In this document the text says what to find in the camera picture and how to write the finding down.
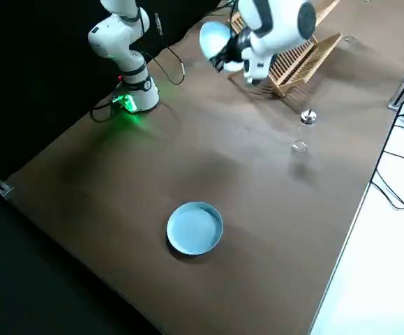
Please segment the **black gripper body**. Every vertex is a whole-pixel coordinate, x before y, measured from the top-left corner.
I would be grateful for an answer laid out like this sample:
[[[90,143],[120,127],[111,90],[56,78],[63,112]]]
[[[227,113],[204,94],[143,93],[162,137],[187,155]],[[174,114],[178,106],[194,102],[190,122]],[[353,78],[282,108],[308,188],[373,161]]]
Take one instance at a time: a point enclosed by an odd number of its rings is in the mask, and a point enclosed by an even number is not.
[[[242,51],[250,47],[251,30],[242,30],[239,34],[233,35],[224,47],[225,63],[243,61]]]

